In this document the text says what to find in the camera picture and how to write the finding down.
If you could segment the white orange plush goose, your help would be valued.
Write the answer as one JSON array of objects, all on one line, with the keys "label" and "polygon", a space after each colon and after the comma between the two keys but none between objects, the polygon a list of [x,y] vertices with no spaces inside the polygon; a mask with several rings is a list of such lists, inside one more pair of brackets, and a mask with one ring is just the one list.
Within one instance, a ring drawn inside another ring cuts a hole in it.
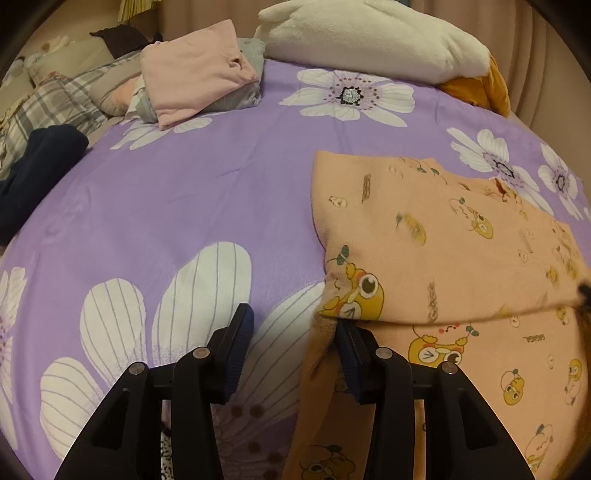
[{"label": "white orange plush goose", "polygon": [[259,12],[270,58],[436,86],[509,116],[508,87],[476,37],[398,1],[285,1]]}]

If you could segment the dark navy garment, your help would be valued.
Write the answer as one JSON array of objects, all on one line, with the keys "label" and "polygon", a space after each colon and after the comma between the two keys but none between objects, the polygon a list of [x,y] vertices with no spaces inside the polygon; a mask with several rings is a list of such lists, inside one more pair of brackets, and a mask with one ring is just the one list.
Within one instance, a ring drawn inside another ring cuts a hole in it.
[{"label": "dark navy garment", "polygon": [[85,155],[88,138],[71,125],[34,130],[23,156],[1,181],[1,247],[12,238],[59,181]]}]

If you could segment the grey plaid blanket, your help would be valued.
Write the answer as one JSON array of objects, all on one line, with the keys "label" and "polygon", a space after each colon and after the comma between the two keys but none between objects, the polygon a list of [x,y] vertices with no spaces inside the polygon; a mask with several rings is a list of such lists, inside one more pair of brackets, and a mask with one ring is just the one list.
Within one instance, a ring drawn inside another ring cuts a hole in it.
[{"label": "grey plaid blanket", "polygon": [[129,53],[73,78],[53,74],[37,87],[1,127],[1,179],[24,155],[34,130],[67,124],[89,135],[99,129],[107,116],[92,101],[91,87],[110,70],[138,60],[139,55],[139,51]]}]

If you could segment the dark brown cushion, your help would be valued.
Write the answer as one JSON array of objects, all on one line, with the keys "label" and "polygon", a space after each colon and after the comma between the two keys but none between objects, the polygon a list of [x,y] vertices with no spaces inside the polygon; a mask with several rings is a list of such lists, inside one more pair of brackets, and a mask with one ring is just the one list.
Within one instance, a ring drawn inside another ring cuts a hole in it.
[{"label": "dark brown cushion", "polygon": [[149,40],[135,27],[125,24],[90,32],[89,35],[102,39],[114,59],[140,51],[147,45],[163,40],[159,32]]}]

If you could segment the yellow tassel bundle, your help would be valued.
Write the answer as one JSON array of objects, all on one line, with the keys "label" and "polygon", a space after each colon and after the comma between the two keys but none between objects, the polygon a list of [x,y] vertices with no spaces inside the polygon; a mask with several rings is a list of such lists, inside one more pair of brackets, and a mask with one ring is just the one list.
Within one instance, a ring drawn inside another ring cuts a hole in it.
[{"label": "yellow tassel bundle", "polygon": [[160,0],[121,0],[118,22],[127,22],[131,18],[156,8]]}]

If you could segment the beige pillow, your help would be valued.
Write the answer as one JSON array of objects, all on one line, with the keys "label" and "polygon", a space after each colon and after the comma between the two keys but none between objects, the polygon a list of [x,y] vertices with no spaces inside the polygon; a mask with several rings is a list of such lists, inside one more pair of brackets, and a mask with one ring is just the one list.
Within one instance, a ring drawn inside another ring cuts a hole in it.
[{"label": "beige pillow", "polygon": [[56,37],[12,62],[1,82],[1,114],[29,97],[52,74],[72,78],[113,60],[101,38],[75,41],[67,35]]}]

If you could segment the peach cartoon print garment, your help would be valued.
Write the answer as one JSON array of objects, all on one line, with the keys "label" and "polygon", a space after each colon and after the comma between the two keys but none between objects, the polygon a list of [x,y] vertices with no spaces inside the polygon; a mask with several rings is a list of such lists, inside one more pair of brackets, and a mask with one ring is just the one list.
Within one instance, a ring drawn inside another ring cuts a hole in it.
[{"label": "peach cartoon print garment", "polygon": [[374,408],[353,402],[332,347],[339,320],[428,369],[457,364],[538,479],[590,444],[590,270],[568,225],[506,182],[432,159],[318,152],[311,181],[325,290],[304,357],[283,475],[358,479]]}]

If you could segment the pink folded garment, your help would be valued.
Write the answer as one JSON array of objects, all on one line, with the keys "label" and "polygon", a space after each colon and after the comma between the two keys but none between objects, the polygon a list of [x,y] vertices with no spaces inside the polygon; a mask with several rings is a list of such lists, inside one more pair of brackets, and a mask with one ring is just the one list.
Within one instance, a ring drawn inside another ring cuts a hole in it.
[{"label": "pink folded garment", "polygon": [[140,65],[162,130],[259,80],[238,46],[235,26],[229,19],[145,47]]}]

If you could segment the purple floral bed sheet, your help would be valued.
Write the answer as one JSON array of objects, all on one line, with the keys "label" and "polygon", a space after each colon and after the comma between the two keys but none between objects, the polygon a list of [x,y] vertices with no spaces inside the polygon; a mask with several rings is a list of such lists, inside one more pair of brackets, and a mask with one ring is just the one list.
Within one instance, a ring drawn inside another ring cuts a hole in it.
[{"label": "purple floral bed sheet", "polygon": [[129,365],[177,362],[246,303],[238,389],[211,408],[221,467],[287,479],[325,290],[311,204],[321,151],[506,182],[569,226],[590,270],[581,183],[532,132],[431,87],[269,61],[252,109],[110,128],[8,246],[1,430],[31,477],[57,474]]}]

